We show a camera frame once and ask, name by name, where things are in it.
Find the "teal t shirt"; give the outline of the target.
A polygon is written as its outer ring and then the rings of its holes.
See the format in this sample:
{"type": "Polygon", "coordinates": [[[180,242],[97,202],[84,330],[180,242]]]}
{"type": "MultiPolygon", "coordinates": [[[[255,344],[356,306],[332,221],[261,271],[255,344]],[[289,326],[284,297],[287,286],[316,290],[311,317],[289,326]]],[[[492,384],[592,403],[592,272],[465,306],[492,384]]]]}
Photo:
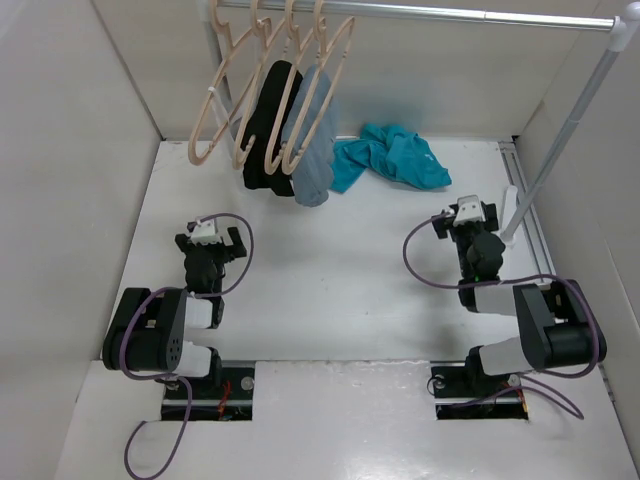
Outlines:
{"type": "Polygon", "coordinates": [[[422,191],[452,185],[448,170],[439,163],[428,142],[400,125],[366,124],[358,139],[335,143],[333,191],[345,193],[366,169],[422,191]]]}

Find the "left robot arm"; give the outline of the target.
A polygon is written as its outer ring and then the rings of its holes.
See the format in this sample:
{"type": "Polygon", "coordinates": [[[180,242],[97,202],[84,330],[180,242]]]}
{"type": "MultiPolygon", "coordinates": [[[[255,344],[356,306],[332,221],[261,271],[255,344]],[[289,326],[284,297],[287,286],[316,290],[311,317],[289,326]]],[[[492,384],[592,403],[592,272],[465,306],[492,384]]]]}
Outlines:
{"type": "Polygon", "coordinates": [[[186,340],[185,331],[213,330],[222,321],[226,265],[247,256],[239,230],[229,227],[227,234],[229,244],[213,221],[189,224],[187,232],[175,236],[184,255],[186,286],[168,287],[157,295],[148,288],[124,290],[103,341],[106,369],[127,367],[164,382],[181,376],[205,397],[220,390],[220,354],[186,340]]]}

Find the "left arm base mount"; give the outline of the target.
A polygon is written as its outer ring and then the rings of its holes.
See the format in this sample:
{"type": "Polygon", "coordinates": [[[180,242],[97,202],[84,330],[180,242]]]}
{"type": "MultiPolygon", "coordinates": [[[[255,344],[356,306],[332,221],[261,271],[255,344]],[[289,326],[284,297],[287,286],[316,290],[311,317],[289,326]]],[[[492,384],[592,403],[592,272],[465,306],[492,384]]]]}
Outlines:
{"type": "MultiPolygon", "coordinates": [[[[222,363],[220,384],[190,379],[192,406],[190,421],[250,421],[253,414],[255,362],[222,363]]],[[[160,408],[162,421],[181,421],[187,408],[187,390],[180,382],[165,386],[160,408]]]]}

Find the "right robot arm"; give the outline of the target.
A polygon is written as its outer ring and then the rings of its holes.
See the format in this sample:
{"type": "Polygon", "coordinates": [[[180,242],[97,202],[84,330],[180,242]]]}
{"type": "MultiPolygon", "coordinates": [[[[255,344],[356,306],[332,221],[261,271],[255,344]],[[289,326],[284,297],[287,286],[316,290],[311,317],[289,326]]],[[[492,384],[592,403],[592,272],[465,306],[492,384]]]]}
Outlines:
{"type": "Polygon", "coordinates": [[[509,284],[499,277],[506,245],[499,238],[496,207],[476,197],[460,199],[433,219],[438,238],[456,246],[460,303],[472,313],[515,318],[517,336],[470,349],[463,366],[437,367],[441,397],[488,396],[510,376],[597,364],[607,355],[605,336],[574,280],[509,284]]]}

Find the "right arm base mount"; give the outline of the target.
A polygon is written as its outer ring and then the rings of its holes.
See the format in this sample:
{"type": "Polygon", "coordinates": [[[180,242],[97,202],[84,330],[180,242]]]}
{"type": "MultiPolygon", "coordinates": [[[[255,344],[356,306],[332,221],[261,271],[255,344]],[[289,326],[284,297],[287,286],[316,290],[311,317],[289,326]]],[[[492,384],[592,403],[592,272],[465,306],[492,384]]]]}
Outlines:
{"type": "Polygon", "coordinates": [[[509,391],[509,375],[473,377],[461,363],[430,367],[428,393],[434,397],[437,420],[528,420],[524,395],[509,391]]]}

